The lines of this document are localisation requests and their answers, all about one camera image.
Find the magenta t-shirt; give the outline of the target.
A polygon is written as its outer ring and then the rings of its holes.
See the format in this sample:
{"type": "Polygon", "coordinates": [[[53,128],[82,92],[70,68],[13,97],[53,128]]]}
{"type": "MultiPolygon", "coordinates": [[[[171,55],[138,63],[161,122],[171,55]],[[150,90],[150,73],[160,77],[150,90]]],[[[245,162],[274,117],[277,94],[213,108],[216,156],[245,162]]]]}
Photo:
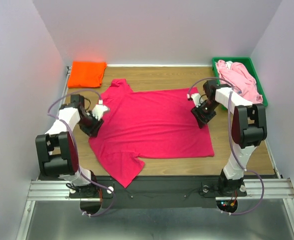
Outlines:
{"type": "Polygon", "coordinates": [[[88,140],[102,167],[128,187],[145,159],[213,157],[207,126],[199,127],[187,89],[132,90],[125,79],[112,80],[102,93],[109,112],[96,137],[88,140]]]}

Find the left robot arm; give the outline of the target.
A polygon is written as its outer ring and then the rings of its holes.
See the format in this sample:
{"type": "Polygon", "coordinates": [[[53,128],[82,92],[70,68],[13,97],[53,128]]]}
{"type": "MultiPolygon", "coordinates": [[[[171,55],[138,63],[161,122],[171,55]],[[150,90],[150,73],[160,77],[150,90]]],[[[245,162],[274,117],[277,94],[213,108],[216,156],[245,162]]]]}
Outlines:
{"type": "Polygon", "coordinates": [[[86,98],[71,94],[70,102],[60,106],[50,129],[35,138],[40,173],[66,181],[71,198],[102,196],[95,174],[81,167],[76,141],[72,136],[75,127],[88,137],[95,138],[104,123],[103,116],[110,109],[99,99],[93,109],[85,107],[86,98]]]}

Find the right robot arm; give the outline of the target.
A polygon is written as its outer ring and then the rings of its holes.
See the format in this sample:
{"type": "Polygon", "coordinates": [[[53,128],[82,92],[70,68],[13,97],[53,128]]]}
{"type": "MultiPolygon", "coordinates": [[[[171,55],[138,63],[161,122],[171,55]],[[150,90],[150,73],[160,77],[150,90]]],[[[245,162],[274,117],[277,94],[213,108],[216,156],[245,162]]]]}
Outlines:
{"type": "Polygon", "coordinates": [[[243,189],[244,173],[252,153],[267,138],[266,108],[262,103],[253,103],[236,90],[238,87],[218,77],[202,79],[206,99],[199,93],[187,92],[187,99],[193,102],[191,113],[199,128],[203,128],[216,116],[216,108],[227,109],[228,141],[231,150],[227,164],[217,182],[217,191],[229,195],[243,189]]]}

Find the pink t-shirt in bin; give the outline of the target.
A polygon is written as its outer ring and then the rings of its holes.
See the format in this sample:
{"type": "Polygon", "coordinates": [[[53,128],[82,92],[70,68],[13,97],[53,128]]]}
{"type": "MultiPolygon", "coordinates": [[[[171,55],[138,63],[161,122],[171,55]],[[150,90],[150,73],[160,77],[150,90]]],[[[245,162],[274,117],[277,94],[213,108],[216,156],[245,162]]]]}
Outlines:
{"type": "Polygon", "coordinates": [[[233,62],[231,69],[227,69],[224,60],[215,63],[218,76],[235,86],[235,91],[244,99],[254,104],[262,104],[263,96],[258,92],[256,79],[248,72],[244,64],[233,62]]]}

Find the folded orange t-shirt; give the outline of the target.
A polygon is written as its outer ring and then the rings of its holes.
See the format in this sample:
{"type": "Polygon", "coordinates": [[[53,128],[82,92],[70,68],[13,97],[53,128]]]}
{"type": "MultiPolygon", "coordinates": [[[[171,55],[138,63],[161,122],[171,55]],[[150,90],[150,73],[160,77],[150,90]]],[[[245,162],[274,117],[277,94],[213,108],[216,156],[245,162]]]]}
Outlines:
{"type": "Polygon", "coordinates": [[[106,68],[106,62],[74,61],[67,87],[69,89],[100,88],[106,68]]]}

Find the white garment in bin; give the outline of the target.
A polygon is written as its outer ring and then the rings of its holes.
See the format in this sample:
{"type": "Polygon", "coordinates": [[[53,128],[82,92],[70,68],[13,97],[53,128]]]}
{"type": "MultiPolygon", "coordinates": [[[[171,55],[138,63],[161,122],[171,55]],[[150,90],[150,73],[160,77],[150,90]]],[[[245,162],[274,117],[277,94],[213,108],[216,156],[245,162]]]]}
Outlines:
{"type": "Polygon", "coordinates": [[[232,65],[233,65],[233,62],[232,61],[226,61],[225,63],[225,66],[227,69],[231,70],[232,69],[232,65]]]}

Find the green plastic bin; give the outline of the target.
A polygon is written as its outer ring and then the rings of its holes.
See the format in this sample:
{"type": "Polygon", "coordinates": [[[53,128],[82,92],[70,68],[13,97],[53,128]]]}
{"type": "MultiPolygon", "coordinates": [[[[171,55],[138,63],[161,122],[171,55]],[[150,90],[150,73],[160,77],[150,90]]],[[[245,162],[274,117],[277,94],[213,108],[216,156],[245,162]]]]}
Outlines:
{"type": "Polygon", "coordinates": [[[218,74],[218,71],[217,71],[217,68],[216,68],[216,62],[218,60],[239,62],[239,63],[244,64],[244,66],[246,67],[248,72],[256,79],[258,93],[261,94],[262,97],[263,97],[263,103],[262,104],[265,107],[268,106],[268,100],[266,98],[266,95],[265,95],[263,87],[262,87],[262,85],[260,83],[258,74],[256,72],[256,69],[255,69],[254,64],[253,64],[250,57],[247,57],[247,56],[215,56],[215,57],[213,57],[211,59],[211,62],[212,62],[212,70],[214,72],[215,77],[219,77],[219,74],[218,74]]]}

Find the aluminium frame rail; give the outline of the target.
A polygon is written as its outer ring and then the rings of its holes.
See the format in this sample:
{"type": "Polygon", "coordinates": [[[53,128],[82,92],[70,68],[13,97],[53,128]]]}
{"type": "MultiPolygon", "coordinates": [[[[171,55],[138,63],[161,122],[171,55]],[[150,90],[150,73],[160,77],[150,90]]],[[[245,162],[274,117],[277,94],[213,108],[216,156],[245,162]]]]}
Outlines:
{"type": "MultiPolygon", "coordinates": [[[[294,199],[294,187],[289,178],[264,179],[263,199],[294,199]]],[[[66,181],[32,181],[29,186],[28,201],[94,201],[96,198],[71,198],[66,181]]],[[[262,186],[258,179],[245,179],[246,196],[237,195],[238,200],[258,200],[261,197],[262,186]]]]}

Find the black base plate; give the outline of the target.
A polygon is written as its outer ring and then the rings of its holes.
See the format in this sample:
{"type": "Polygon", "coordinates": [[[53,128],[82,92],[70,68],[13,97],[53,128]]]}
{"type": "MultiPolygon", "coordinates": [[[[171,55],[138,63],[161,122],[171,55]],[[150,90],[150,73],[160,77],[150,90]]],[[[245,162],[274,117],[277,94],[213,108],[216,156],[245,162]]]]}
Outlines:
{"type": "Polygon", "coordinates": [[[99,201],[78,201],[82,211],[102,212],[116,209],[216,208],[217,200],[246,196],[243,188],[218,193],[218,176],[138,176],[127,187],[110,176],[98,176],[99,201]]]}

